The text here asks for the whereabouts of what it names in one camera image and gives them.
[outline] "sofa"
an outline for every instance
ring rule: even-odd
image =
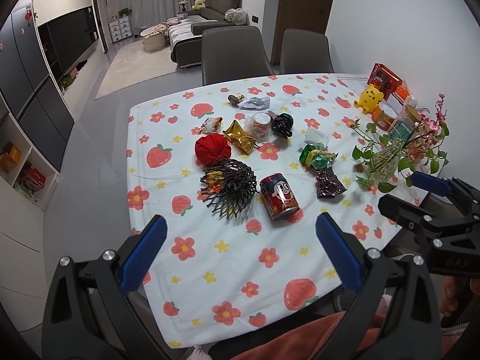
[[[210,28],[232,26],[225,21],[225,12],[229,9],[237,9],[242,5],[242,0],[205,0],[205,8],[200,10],[189,10],[188,15],[200,15],[207,20],[217,20],[218,22],[207,21],[193,23],[191,32],[193,35],[201,35],[203,31]],[[202,63],[202,38],[197,37],[179,42],[170,56],[173,62],[176,62],[180,68],[187,68]]]

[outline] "white tablecloth with strawberry print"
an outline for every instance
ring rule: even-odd
[[[382,249],[399,231],[377,209],[380,193],[355,182],[351,153],[363,145],[349,126],[361,117],[353,106],[366,86],[358,75],[303,74],[225,82],[171,94],[133,107],[128,120],[128,207],[133,232],[154,214],[165,217],[167,239],[144,284],[158,327],[171,347],[190,347],[253,331],[286,317],[339,284],[315,236],[315,219],[329,212],[362,244]],[[204,175],[194,144],[209,116],[223,129],[255,111],[234,108],[228,95],[269,96],[270,110],[294,118],[293,136],[271,136],[250,156],[232,146],[232,158],[248,164],[259,182],[282,173],[301,210],[272,222],[257,195],[238,218],[211,214],[200,195]],[[330,137],[333,170],[347,188],[336,199],[316,196],[315,175],[299,164],[308,126]],[[419,204],[426,193],[404,178],[393,195]]]

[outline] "rug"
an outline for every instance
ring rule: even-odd
[[[119,49],[98,89],[95,99],[155,77],[179,71],[170,59],[170,47],[146,52],[143,39]]]

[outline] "red box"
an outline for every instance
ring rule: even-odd
[[[375,64],[367,83],[374,84],[383,93],[383,99],[386,101],[403,81],[385,65]]]
[[[45,186],[45,176],[28,162],[22,168],[20,180],[30,188],[32,192],[38,192]]]

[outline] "gray dining chair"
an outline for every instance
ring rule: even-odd
[[[285,31],[280,74],[295,73],[334,73],[325,35],[294,28]]]
[[[273,74],[257,27],[222,27],[203,32],[203,85]]]

